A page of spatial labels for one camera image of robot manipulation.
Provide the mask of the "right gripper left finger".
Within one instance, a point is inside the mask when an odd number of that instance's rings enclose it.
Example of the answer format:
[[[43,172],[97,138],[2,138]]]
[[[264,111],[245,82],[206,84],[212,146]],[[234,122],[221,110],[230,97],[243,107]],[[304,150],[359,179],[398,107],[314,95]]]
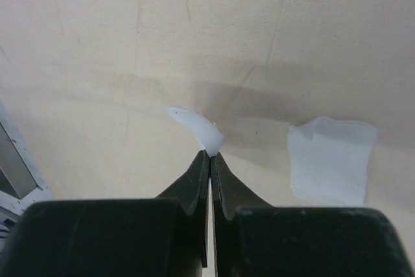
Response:
[[[153,199],[38,202],[1,253],[2,276],[200,276],[210,160],[200,151]]]

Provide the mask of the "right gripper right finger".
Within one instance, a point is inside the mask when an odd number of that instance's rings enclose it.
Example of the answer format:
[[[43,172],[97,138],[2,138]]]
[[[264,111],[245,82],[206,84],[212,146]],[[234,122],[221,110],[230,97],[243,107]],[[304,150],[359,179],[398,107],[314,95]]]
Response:
[[[413,276],[392,223],[370,208],[275,207],[210,161],[217,276]]]

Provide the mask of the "white gauze pad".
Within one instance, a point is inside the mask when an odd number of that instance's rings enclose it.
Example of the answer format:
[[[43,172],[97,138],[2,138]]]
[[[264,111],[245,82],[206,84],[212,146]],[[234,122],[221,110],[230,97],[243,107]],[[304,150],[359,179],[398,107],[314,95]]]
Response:
[[[179,124],[190,130],[209,157],[214,157],[224,143],[224,134],[203,115],[185,108],[170,106],[166,112]]]
[[[315,204],[362,206],[377,129],[362,121],[318,117],[290,126],[287,148],[294,196]]]

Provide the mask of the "beige surgical cloth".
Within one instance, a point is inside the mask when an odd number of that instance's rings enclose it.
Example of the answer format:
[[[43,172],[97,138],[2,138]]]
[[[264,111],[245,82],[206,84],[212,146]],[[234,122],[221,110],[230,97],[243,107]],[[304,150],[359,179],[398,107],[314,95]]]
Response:
[[[368,203],[414,209],[414,0],[1,0],[1,99],[60,198],[162,190],[197,150],[177,105],[284,204],[290,125],[371,123]]]

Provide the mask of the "metal instrument tray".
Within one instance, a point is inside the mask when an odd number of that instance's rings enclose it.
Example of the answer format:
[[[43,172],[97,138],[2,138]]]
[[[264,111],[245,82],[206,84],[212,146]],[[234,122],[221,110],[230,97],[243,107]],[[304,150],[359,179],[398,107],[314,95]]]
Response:
[[[27,146],[19,130],[1,122],[1,191],[23,199],[35,189],[43,191],[33,173]]]

